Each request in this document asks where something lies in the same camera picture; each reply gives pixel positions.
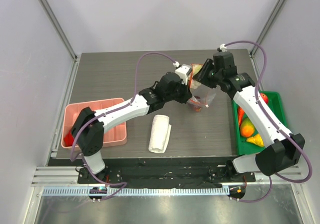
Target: white backdrop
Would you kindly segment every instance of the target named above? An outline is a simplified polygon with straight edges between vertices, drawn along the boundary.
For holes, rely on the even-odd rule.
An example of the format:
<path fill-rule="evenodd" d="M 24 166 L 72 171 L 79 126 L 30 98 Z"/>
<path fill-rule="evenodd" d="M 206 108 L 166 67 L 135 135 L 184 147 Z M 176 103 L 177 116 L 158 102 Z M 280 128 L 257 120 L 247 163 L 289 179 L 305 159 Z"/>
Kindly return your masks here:
<path fill-rule="evenodd" d="M 216 49 L 256 40 L 276 1 L 48 0 L 77 54 Z"/>
<path fill-rule="evenodd" d="M 320 223 L 319 6 L 320 0 L 288 0 L 262 43 L 268 57 L 264 88 L 280 92 L 289 126 L 304 136 L 313 164 L 313 177 L 305 186 L 316 223 Z M 262 69 L 261 52 L 257 57 Z M 299 165 L 306 175 L 303 157 Z"/>
<path fill-rule="evenodd" d="M 0 0 L 0 223 L 21 223 L 71 69 L 38 0 Z"/>

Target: plastic bag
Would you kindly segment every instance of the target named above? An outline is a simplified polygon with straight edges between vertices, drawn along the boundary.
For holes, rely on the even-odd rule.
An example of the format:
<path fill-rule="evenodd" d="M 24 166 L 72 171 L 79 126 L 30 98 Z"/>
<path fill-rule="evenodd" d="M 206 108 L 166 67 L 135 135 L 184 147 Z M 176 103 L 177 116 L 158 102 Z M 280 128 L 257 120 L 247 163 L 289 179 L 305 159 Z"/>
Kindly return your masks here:
<path fill-rule="evenodd" d="M 202 107 L 209 107 L 216 96 L 216 90 L 202 85 L 198 81 L 192 79 L 202 68 L 202 64 L 191 64 L 192 72 L 189 75 L 189 88 L 192 97 L 187 101 L 187 104 L 195 111 L 201 111 Z"/>

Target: pink bin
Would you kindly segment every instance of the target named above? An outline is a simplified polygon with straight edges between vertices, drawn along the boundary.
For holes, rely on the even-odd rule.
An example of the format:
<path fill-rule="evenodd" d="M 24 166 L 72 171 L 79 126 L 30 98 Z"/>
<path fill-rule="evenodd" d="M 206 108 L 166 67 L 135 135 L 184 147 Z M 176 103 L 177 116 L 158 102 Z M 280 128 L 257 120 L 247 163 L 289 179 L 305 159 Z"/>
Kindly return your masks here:
<path fill-rule="evenodd" d="M 73 124 L 75 123 L 75 120 L 77 119 L 80 111 L 83 108 L 90 107 L 92 110 L 99 110 L 99 109 L 111 107 L 113 105 L 119 104 L 124 101 L 125 100 L 123 98 L 114 98 L 114 99 L 81 102 L 81 103 L 67 105 L 65 108 L 64 119 L 63 119 L 64 126 L 62 130 L 61 146 L 65 149 L 71 149 L 71 146 L 66 146 L 63 138 L 71 130 Z M 103 136 L 104 137 L 103 147 L 126 144 L 127 142 L 126 131 L 127 131 L 127 126 L 125 122 L 109 130 Z M 76 145 L 75 148 L 76 150 L 80 150 L 78 145 Z"/>

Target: white towel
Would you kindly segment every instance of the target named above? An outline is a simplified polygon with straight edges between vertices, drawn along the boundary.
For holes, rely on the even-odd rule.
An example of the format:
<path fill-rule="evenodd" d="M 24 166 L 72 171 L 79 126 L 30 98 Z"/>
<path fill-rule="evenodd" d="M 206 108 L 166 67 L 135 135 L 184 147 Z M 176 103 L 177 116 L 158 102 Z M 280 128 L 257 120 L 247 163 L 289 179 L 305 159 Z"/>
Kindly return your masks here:
<path fill-rule="evenodd" d="M 169 117 L 165 115 L 156 115 L 153 118 L 151 137 L 149 142 L 149 151 L 154 153 L 164 153 L 169 142 L 171 125 Z"/>

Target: green tray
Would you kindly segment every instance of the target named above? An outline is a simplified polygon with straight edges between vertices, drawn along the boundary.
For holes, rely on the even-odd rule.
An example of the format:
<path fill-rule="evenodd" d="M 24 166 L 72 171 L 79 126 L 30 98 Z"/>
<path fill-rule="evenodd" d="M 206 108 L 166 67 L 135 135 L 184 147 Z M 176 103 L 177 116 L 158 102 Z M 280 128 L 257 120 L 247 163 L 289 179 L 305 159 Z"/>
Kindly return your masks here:
<path fill-rule="evenodd" d="M 285 113 L 284 113 L 284 108 L 283 108 L 283 105 L 282 105 L 282 101 L 281 101 L 281 98 L 280 98 L 280 95 L 278 92 L 272 92 L 272 91 L 261 91 L 261 93 L 265 93 L 268 98 L 269 98 L 269 102 L 268 102 L 268 106 L 269 108 L 272 110 L 272 112 L 275 114 L 275 116 L 279 119 L 279 121 L 285 125 L 286 127 L 287 126 L 287 121 L 286 121 L 286 117 L 285 117 Z M 238 105 L 232 101 L 232 111 L 233 111 L 233 116 L 234 116 L 234 128 L 235 128 L 235 141 L 236 141 L 236 148 L 238 150 L 238 155 L 244 155 L 244 154 L 253 154 L 253 153 L 257 153 L 257 152 L 260 152 L 264 149 L 264 147 L 259 147 L 257 145 L 254 145 L 252 143 L 249 143 L 249 142 L 246 142 L 246 138 L 245 137 L 242 137 L 240 135 L 240 130 L 239 130 L 239 127 L 238 127 L 238 113 L 237 113 L 237 107 Z"/>

